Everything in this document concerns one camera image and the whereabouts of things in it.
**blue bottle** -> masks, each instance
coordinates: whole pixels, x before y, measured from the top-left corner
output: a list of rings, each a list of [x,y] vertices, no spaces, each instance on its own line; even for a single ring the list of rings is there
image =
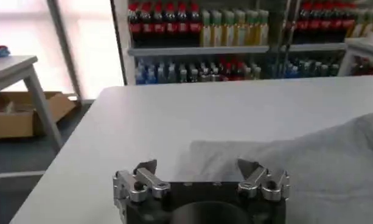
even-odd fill
[[[147,84],[158,84],[158,80],[156,79],[156,76],[155,76],[155,71],[152,70],[152,68],[148,69],[146,83]]]

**coca-cola bottle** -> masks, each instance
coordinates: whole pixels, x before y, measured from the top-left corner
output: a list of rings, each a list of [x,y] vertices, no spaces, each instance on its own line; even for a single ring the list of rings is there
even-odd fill
[[[344,15],[342,20],[342,33],[339,35],[339,42],[344,42],[346,35],[354,28],[355,25],[355,4],[345,4]]]
[[[171,2],[166,5],[164,20],[166,24],[167,43],[169,45],[177,45],[176,34],[178,28],[176,22],[176,15],[174,12],[174,5]]]
[[[318,42],[330,42],[332,38],[331,34],[331,23],[332,23],[332,10],[333,4],[331,2],[326,2],[324,4],[322,14],[321,14],[321,24],[320,24],[320,39]]]
[[[293,33],[293,43],[300,44],[308,42],[307,31],[309,29],[309,16],[311,3],[306,2],[302,5]]]
[[[178,41],[181,46],[187,45],[187,41],[189,39],[189,23],[186,15],[186,5],[182,2],[178,4],[178,13],[176,15],[177,18],[177,28],[178,28]]]
[[[201,15],[196,3],[191,4],[192,11],[190,13],[190,43],[192,46],[200,45],[200,33],[201,33]]]
[[[334,3],[331,21],[331,38],[330,42],[340,41],[340,34],[343,32],[343,4],[340,2]]]
[[[153,15],[153,23],[154,23],[154,36],[155,42],[157,46],[165,46],[166,42],[163,40],[166,25],[164,23],[163,15],[162,15],[162,3],[157,2],[155,4],[155,11]]]
[[[320,24],[321,24],[321,15],[322,15],[322,4],[316,3],[313,5],[309,17],[309,31],[307,31],[309,41],[311,43],[315,43],[318,41],[318,32],[320,31]]]
[[[133,3],[128,6],[128,25],[130,28],[131,37],[134,46],[140,45],[140,37],[142,32],[142,24],[137,13],[138,3]]]
[[[142,21],[142,44],[151,45],[154,37],[154,24],[151,16],[151,3],[145,2],[142,5],[140,14]]]

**soda bottle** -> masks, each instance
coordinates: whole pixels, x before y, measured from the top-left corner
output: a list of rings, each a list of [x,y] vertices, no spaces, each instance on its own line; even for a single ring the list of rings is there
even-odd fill
[[[200,63],[200,79],[201,82],[210,82],[211,78],[209,76],[209,70],[205,66],[205,63],[201,62]]]
[[[155,40],[158,43],[157,45],[165,46],[166,43],[163,41],[163,38],[165,35],[166,26],[165,26],[163,15],[162,15],[162,3],[161,2],[157,2],[155,4],[153,23],[154,23]]]
[[[167,77],[164,73],[164,64],[158,66],[158,83],[167,83]]]
[[[189,65],[189,74],[190,74],[190,77],[189,77],[190,82],[198,82],[198,70],[193,63]]]
[[[320,24],[321,24],[321,15],[322,15],[322,4],[321,3],[316,3],[310,13],[310,22],[309,22],[309,29],[307,33],[309,34],[309,42],[315,43],[318,41],[318,32],[320,29]]]
[[[180,64],[180,83],[187,82],[187,70],[184,64]]]
[[[355,4],[346,4],[344,18],[342,21],[342,27],[345,31],[344,31],[344,35],[340,39],[340,42],[344,41],[344,37],[351,36],[351,33],[355,27],[355,18],[356,18],[355,8],[356,8]]]
[[[153,39],[154,24],[151,16],[151,4],[149,2],[143,3],[140,18],[142,21],[141,44],[150,45],[150,41]]]
[[[158,80],[156,79],[155,76],[155,71],[153,69],[148,70],[148,75],[147,75],[147,84],[157,84]]]
[[[132,36],[133,44],[140,45],[140,37],[142,32],[142,24],[137,13],[138,3],[133,3],[128,6],[128,25]]]
[[[295,31],[293,33],[294,44],[301,44],[301,43],[309,42],[307,32],[309,29],[309,18],[310,18],[311,6],[312,6],[311,3],[306,2],[301,7],[298,20],[296,22]]]
[[[321,37],[319,42],[330,42],[329,40],[333,37],[331,33],[331,23],[332,23],[332,10],[333,4],[331,2],[326,2],[324,4],[324,10],[322,11],[321,24],[319,36]]]
[[[211,26],[211,14],[207,10],[202,11],[203,16],[203,28],[200,34],[200,46],[209,47],[212,40],[212,29]]]
[[[198,46],[200,43],[200,33],[201,33],[201,15],[196,3],[191,5],[192,12],[190,13],[190,41],[192,46]]]
[[[235,77],[234,80],[244,80],[245,79],[245,73],[243,69],[243,62],[238,61],[236,67],[236,72],[235,72]]]
[[[343,4],[340,2],[337,2],[333,5],[330,42],[338,42],[340,40],[341,33],[343,32],[342,31],[343,19],[344,19]]]
[[[227,80],[227,81],[232,81],[233,80],[233,77],[232,77],[232,66],[231,66],[230,62],[227,62],[226,66],[225,66],[224,76],[225,76],[225,80]]]
[[[167,32],[167,44],[171,45],[178,45],[176,34],[178,31],[177,22],[176,22],[176,15],[174,13],[174,5],[173,3],[168,3],[166,5],[166,13],[164,15],[164,20],[166,23],[166,32]]]
[[[180,42],[180,45],[185,45],[185,43],[189,40],[188,34],[189,34],[189,24],[188,19],[186,15],[186,6],[184,3],[178,4],[178,13],[176,15],[177,18],[177,28],[178,28],[178,41]]]

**metal gripper jaw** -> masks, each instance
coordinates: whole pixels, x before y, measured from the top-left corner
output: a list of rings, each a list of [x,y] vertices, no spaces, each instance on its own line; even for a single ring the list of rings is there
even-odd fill
[[[238,185],[238,190],[254,198],[260,192],[262,197],[269,201],[280,201],[289,198],[289,175],[284,170],[270,170],[258,162],[238,159],[238,166],[246,179]]]

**white table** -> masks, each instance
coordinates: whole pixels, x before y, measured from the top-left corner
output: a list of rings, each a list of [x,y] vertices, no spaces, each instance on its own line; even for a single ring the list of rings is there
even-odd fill
[[[52,146],[57,153],[62,147],[59,130],[52,120],[46,97],[40,86],[33,64],[38,59],[36,56],[10,56],[0,58],[0,90],[24,80],[33,97],[33,103],[43,124],[44,130],[51,138]]]
[[[373,77],[112,87],[85,114],[11,223],[121,224],[111,176],[158,159],[176,180],[193,140],[272,141],[373,112]]]

